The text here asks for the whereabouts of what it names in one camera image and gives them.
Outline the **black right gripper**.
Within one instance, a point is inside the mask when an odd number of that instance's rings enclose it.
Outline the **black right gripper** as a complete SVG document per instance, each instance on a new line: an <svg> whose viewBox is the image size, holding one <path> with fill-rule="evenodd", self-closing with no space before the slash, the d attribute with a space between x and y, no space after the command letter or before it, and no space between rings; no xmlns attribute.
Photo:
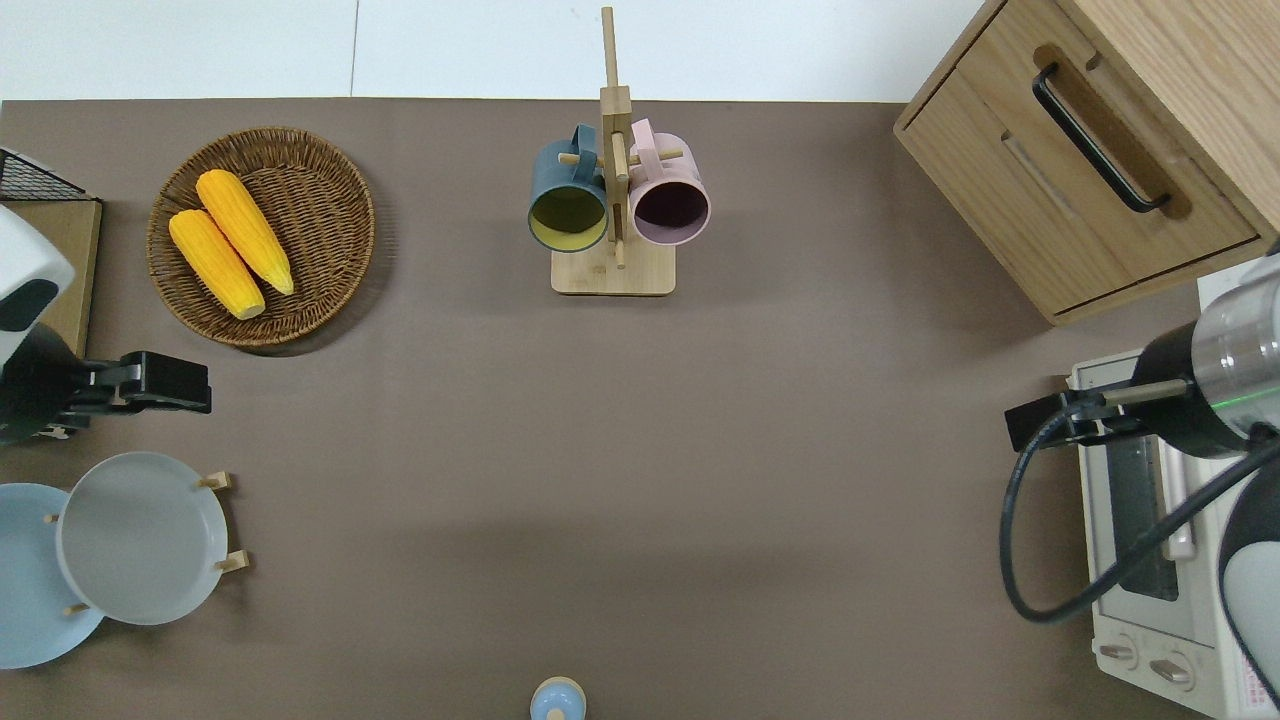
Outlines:
<svg viewBox="0 0 1280 720"><path fill-rule="evenodd" d="M1138 404L1132 411L1148 430L1194 457L1221 459L1248 445L1251 416L1235 409L1240 386L1235 363L1224 356L1215 320L1197 320L1161 334L1138 356L1135 386L1184 380L1176 397Z"/></svg>

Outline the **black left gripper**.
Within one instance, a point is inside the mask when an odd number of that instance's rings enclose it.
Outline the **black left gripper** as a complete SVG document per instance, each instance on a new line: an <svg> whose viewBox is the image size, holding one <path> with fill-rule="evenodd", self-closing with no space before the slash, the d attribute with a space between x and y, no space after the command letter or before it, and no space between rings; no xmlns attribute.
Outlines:
<svg viewBox="0 0 1280 720"><path fill-rule="evenodd" d="M90 369L46 325L33 325L3 366L1 445L61 429Z"/></svg>

